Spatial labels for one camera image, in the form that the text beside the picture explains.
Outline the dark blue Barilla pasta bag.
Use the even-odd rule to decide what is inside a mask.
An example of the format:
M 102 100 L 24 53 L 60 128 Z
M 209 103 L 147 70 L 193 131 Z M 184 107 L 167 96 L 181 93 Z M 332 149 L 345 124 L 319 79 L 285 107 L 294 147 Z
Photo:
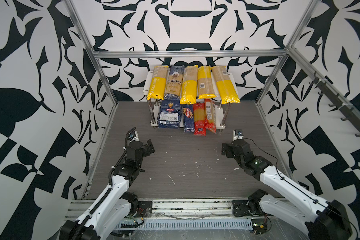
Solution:
M 182 117 L 180 100 L 162 100 L 157 117 L 158 127 L 178 129 Z

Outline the red spaghetti bag labelled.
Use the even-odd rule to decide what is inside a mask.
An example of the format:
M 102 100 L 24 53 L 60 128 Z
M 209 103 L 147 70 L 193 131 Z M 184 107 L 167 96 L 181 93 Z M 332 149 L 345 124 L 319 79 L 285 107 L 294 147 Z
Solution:
M 207 130 L 216 134 L 216 111 L 215 103 L 211 99 L 205 99 L 205 127 Z

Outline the yellow Pastatime bag barcode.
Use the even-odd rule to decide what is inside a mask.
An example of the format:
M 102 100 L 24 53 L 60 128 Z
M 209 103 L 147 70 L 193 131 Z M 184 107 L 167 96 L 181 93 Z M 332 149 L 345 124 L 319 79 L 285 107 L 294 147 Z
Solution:
M 222 104 L 240 103 L 239 96 L 230 79 L 230 75 L 224 66 L 215 66 L 211 68 Z

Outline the yellow Pastatime bag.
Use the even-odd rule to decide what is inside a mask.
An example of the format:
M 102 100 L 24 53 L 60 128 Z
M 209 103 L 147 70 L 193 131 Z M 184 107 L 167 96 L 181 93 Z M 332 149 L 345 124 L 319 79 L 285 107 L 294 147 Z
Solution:
M 151 100 L 151 99 L 163 100 L 164 99 L 168 72 L 169 72 L 169 66 L 154 67 L 149 92 L 147 94 L 147 100 Z
M 185 68 L 182 83 L 181 105 L 193 105 L 197 102 L 198 65 Z

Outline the blue Barilla spaghetti box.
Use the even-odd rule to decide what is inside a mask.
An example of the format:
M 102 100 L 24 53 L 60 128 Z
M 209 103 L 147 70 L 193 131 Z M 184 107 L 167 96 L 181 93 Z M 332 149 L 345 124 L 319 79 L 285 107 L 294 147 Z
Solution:
M 184 132 L 195 132 L 194 110 L 193 105 L 183 105 L 183 123 Z

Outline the yellow spaghetti bag narrow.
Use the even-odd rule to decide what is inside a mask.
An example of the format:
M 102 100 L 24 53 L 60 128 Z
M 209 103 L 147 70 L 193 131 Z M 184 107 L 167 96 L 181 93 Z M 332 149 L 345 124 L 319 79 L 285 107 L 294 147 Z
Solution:
M 210 66 L 199 67 L 197 83 L 199 99 L 213 99 L 216 97 Z

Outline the dark spaghetti pack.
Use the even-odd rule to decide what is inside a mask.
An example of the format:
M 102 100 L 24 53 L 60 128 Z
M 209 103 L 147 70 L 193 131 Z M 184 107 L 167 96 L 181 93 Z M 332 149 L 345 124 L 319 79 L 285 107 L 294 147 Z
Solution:
M 166 83 L 164 99 L 179 100 L 182 91 L 185 66 L 172 66 Z

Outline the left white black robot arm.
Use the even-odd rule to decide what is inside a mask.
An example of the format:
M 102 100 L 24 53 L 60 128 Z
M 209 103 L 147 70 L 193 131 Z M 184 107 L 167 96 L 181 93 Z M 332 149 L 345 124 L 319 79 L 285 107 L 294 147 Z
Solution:
M 109 172 L 108 185 L 82 215 L 63 224 L 59 239 L 105 240 L 123 218 L 134 215 L 138 197 L 128 190 L 140 174 L 144 158 L 154 152 L 151 140 L 143 143 L 133 138 Z

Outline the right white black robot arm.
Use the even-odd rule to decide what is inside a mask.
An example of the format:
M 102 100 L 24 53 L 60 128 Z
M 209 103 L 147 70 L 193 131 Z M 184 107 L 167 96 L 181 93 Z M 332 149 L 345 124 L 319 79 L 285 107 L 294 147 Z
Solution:
M 248 198 L 249 213 L 272 215 L 300 230 L 311 240 L 348 240 L 353 224 L 344 205 L 321 198 L 281 173 L 270 161 L 256 156 L 246 139 L 222 144 L 222 155 L 234 159 L 244 172 L 288 200 L 280 202 L 264 190 Z

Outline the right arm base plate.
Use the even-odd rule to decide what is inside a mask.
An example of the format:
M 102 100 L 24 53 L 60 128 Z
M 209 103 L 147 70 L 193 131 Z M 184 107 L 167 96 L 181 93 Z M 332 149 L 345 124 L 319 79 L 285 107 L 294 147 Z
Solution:
M 233 215 L 240 217 L 265 217 L 266 214 L 260 207 L 260 201 L 255 200 L 233 200 Z

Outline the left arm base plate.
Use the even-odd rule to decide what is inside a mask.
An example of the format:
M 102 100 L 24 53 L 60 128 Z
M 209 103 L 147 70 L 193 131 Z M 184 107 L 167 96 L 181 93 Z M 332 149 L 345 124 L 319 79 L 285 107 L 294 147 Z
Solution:
M 135 217 L 135 218 L 148 217 L 152 214 L 152 210 L 153 210 L 153 202 L 152 201 L 138 200 L 133 217 Z

